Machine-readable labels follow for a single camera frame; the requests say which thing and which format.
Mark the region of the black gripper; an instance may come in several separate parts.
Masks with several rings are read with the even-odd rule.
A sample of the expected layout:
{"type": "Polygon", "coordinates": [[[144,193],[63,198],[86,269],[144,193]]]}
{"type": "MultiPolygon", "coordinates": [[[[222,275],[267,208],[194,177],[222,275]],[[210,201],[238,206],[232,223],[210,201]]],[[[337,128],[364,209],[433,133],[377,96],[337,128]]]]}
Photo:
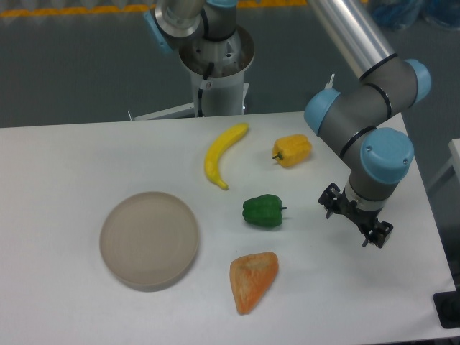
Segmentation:
{"type": "Polygon", "coordinates": [[[391,235],[393,225],[377,219],[382,210],[381,202],[364,200],[352,189],[345,189],[340,195],[340,189],[335,183],[323,191],[318,202],[326,210],[326,219],[332,214],[341,214],[357,225],[365,238],[363,247],[373,244],[382,248],[391,235]]]}

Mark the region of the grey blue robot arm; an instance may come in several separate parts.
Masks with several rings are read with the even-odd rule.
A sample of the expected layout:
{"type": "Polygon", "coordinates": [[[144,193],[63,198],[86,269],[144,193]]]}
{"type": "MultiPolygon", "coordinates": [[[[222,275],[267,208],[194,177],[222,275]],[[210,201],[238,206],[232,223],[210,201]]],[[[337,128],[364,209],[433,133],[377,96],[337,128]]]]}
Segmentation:
{"type": "MultiPolygon", "coordinates": [[[[351,171],[344,189],[330,185],[318,201],[327,214],[353,222],[366,244],[382,247],[392,225],[379,213],[414,156],[409,138],[384,123],[425,98],[431,76],[397,55],[358,1],[310,6],[360,82],[349,94],[326,86],[305,108],[308,126],[351,171]]],[[[178,51],[197,117],[242,114],[254,43],[236,23],[235,1],[159,1],[144,20],[161,51],[178,51]]]]}

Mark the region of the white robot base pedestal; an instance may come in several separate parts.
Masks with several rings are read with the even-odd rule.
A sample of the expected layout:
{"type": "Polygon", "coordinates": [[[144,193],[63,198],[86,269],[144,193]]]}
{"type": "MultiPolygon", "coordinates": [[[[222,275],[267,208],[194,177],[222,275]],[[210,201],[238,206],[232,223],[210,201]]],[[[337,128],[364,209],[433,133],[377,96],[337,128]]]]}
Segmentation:
{"type": "Polygon", "coordinates": [[[236,26],[222,41],[205,38],[180,48],[179,56],[189,72],[193,101],[134,117],[135,121],[241,115],[249,84],[246,70],[254,60],[254,41],[248,31],[236,26]]]}

